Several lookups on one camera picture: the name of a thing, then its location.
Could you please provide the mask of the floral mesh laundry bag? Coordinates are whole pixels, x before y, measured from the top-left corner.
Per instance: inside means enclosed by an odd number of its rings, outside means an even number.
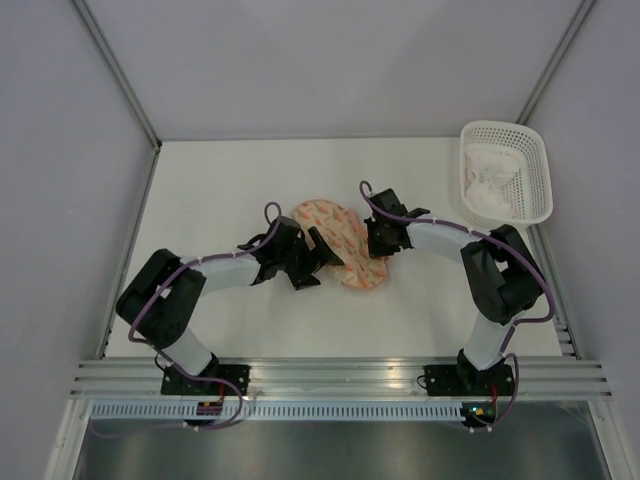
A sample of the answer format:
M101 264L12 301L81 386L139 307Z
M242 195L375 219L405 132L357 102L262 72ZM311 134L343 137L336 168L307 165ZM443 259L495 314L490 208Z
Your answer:
M315 227L342 265L328 265L329 274L341 285L371 290L388 278L386 258L372 258L364 224L353 209L324 199L306 200L291 211L305 233Z

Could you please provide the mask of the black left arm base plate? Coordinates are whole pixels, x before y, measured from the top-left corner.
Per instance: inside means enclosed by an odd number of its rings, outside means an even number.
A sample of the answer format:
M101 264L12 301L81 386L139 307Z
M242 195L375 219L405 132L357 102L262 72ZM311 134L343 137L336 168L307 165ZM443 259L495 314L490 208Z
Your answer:
M178 368L165 369L160 392L165 396L244 396L250 383L250 366L221 364L208 368L201 377L190 378Z

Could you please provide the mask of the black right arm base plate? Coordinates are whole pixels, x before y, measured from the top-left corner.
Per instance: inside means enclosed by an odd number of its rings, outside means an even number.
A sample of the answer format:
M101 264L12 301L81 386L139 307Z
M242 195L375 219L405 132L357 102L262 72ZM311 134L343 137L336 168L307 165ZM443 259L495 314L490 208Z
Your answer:
M431 364L423 367L423 374L431 397L500 397L515 392L515 375L504 363L482 371L454 364Z

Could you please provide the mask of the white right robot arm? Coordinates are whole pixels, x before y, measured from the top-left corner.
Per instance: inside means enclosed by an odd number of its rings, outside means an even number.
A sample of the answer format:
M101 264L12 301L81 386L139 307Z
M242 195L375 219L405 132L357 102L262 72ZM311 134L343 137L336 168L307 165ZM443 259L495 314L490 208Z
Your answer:
M377 194L359 184L371 208L365 220L369 255L389 257L414 249L460 263L478 312L466 345L456 359L459 388L478 395L487 389L522 315L541 296L550 297L542 273L520 233L504 224L488 232L442 220L429 210L408 210L392 189Z

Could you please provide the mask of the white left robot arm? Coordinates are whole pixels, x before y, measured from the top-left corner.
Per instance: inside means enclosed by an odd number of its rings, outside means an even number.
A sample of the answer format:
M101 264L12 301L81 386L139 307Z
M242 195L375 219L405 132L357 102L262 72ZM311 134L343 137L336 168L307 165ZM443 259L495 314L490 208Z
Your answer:
M219 360L189 327L201 297L259 285L280 272L302 290L320 284L316 273L323 267L343 264L317 228L304 231L280 216L232 253L188 258L155 251L121 293L116 314L129 325L132 342L151 346L183 375L188 389L206 396L217 387Z

